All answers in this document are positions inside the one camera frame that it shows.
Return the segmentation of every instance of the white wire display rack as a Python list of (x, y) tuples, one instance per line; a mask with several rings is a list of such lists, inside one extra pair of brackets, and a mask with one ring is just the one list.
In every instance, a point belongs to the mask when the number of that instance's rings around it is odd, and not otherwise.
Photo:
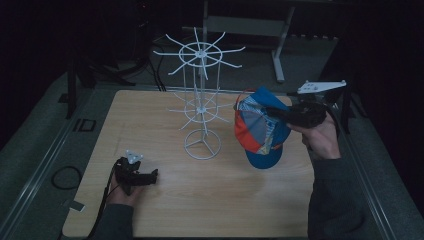
[[(164, 56), (178, 56), (182, 62), (181, 66), (175, 69), (173, 72), (168, 73), (169, 75), (174, 75), (179, 70), (183, 72), (183, 81), (184, 81), (184, 97), (179, 96), (177, 93), (174, 95), (184, 101), (184, 109), (182, 110), (172, 110), (173, 112), (182, 112), (184, 113), (188, 121), (184, 124), (180, 130), (184, 129), (190, 123), (198, 123), (200, 125), (199, 129), (191, 131), (184, 140), (184, 149), (186, 152), (193, 158), (199, 160), (206, 160), (215, 157), (221, 150), (221, 139), (212, 130), (208, 129), (207, 123), (218, 118), (222, 121), (229, 122), (228, 120), (219, 116), (219, 108), (229, 106), (231, 104), (219, 105), (218, 96), (219, 96), (219, 80), (221, 72), (221, 64), (233, 67), (240, 68), (241, 65), (234, 65), (228, 62), (223, 61), (223, 56), (225, 53), (240, 52), (244, 49), (234, 49), (234, 50), (225, 50), (222, 51), (216, 46), (216, 44), (224, 37), (225, 32), (213, 43), (206, 43), (199, 41), (197, 36), (196, 29), (194, 29), (194, 36), (196, 42), (189, 44), (182, 44), (168, 35), (166, 37), (181, 46), (178, 53), (159, 53), (153, 51), (155, 54), (164, 55)], [(217, 77), (216, 77), (216, 89), (212, 92), (206, 92), (205, 89), (205, 80), (209, 80), (207, 68), (212, 66), (217, 66)], [(193, 69), (193, 90), (187, 88), (187, 75), (186, 67), (192, 67)]]

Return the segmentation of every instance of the dark background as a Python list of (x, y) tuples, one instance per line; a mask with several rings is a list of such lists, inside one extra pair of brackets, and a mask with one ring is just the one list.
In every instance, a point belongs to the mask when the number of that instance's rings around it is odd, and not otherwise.
[[(424, 6), (418, 0), (354, 1), (348, 7), (337, 4), (348, 1), (333, 2), (336, 4), (300, 4), (290, 33), (340, 39), (322, 79), (339, 75), (350, 81), (422, 214)], [(74, 46), (93, 58), (98, 52), (107, 52), (101, 59), (116, 59), (110, 30), (117, 22), (111, 18), (122, 19), (120, 16), (133, 16), (134, 12), (123, 14), (128, 8), (116, 7), (112, 0), (101, 4), (94, 0), (1, 1), (0, 148), (49, 85), (66, 72)], [(144, 17), (156, 31), (171, 33), (177, 39), (181, 26), (202, 25), (202, 1), (137, 4), (148, 8)], [(244, 8), (222, 4), (227, 5), (211, 10), (224, 15), (258, 12), (249, 4)], [(116, 12), (106, 14), (111, 6)], [(278, 15), (275, 9), (269, 8), (270, 17)]]

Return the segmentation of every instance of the handheld controller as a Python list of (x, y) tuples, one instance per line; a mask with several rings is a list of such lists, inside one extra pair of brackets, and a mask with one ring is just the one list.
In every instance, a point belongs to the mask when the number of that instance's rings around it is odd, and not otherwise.
[(132, 186), (145, 186), (155, 184), (159, 174), (158, 169), (153, 170), (151, 173), (139, 173), (140, 161), (137, 159), (133, 161), (131, 157), (121, 157), (114, 165), (115, 178), (118, 184), (122, 187), (124, 192), (130, 196)]
[(327, 116), (327, 106), (317, 102), (301, 102), (289, 107), (289, 111), (273, 107), (267, 107), (266, 111), (270, 117), (277, 117), (304, 128), (318, 126)]

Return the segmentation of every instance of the baseball cap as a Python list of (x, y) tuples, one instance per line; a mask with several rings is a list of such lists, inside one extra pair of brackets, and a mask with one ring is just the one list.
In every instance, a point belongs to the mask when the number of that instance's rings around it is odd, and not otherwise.
[(283, 153), (283, 142), (290, 134), (286, 122), (267, 115), (266, 107), (288, 111), (289, 108), (265, 87), (235, 105), (234, 132), (246, 150), (250, 164), (258, 169), (274, 166)]

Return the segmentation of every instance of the cable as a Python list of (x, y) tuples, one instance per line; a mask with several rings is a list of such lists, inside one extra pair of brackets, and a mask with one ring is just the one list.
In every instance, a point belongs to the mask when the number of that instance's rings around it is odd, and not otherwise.
[(114, 187), (112, 190), (110, 190), (109, 194), (106, 196), (106, 198), (108, 198), (110, 196), (110, 194), (112, 194), (113, 191), (115, 191), (115, 189), (117, 189), (118, 187), (120, 187), (121, 185), (118, 184), (116, 187)]
[(105, 205), (106, 205), (106, 199), (110, 194), (110, 193), (108, 194), (109, 186), (110, 186), (110, 183), (112, 182), (113, 173), (115, 172), (115, 165), (116, 165), (116, 163), (113, 165), (112, 170), (110, 171), (109, 179), (107, 180), (107, 184), (106, 184), (106, 187), (105, 187), (104, 192), (103, 192), (103, 198), (102, 198), (102, 202), (100, 203), (100, 207), (99, 207), (99, 211), (97, 213), (96, 221), (94, 222), (93, 228), (91, 229), (91, 231), (88, 234), (86, 239), (90, 239), (94, 235), (94, 233), (96, 232), (97, 225), (99, 224), (100, 219), (102, 218), (103, 209), (105, 208)]
[[(57, 177), (57, 175), (59, 173), (61, 173), (63, 170), (66, 170), (66, 169), (73, 169), (78, 174), (78, 184), (77, 185), (71, 186), (71, 187), (63, 187), (63, 186), (59, 186), (56, 183), (56, 177)], [(81, 173), (81, 171), (78, 168), (76, 168), (74, 166), (65, 166), (65, 167), (60, 168), (56, 172), (54, 172), (53, 176), (50, 179), (50, 182), (57, 189), (60, 189), (60, 190), (72, 190), (72, 189), (77, 189), (79, 187), (79, 184), (81, 183), (81, 180), (82, 180), (82, 173)]]
[[(160, 48), (161, 51), (164, 52), (164, 49), (161, 46), (159, 46), (158, 44), (152, 43), (152, 46)], [(166, 87), (163, 84), (163, 82), (160, 78), (160, 75), (159, 75), (159, 69), (160, 69), (160, 66), (162, 65), (162, 61), (163, 61), (163, 56), (161, 56), (160, 59), (159, 59), (157, 69), (154, 68), (153, 63), (150, 61), (150, 59), (149, 59), (149, 64), (150, 64), (150, 67), (152, 68), (153, 78), (155, 79), (155, 82), (156, 82), (156, 85), (158, 86), (159, 91), (166, 92)]]

